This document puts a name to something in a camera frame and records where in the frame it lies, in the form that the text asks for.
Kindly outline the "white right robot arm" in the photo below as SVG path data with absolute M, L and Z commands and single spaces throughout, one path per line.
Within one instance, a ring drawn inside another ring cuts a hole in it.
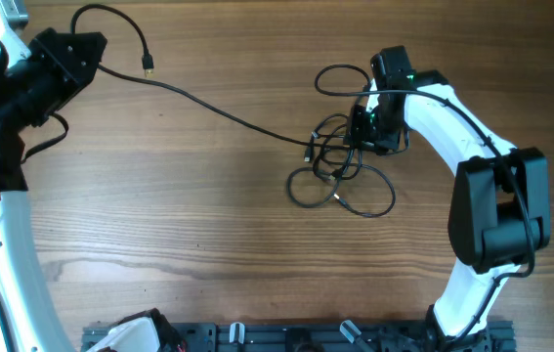
M 414 131 L 454 176 L 447 232 L 456 261 L 429 310 L 427 343 L 463 348 L 482 338 L 504 284 L 530 276 L 549 244 L 547 161 L 539 149 L 518 149 L 489 130 L 438 71 L 413 69 L 405 47 L 381 50 L 370 67 L 368 101 L 352 109 L 348 142 L 393 154 Z

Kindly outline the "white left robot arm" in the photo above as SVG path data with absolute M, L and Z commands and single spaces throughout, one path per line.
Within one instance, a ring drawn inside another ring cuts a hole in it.
M 0 1 L 0 351 L 70 351 L 35 251 L 21 169 L 46 147 L 27 150 L 20 133 L 57 116 L 92 82 L 107 41 L 48 28 L 24 44 L 27 22 L 22 2 Z

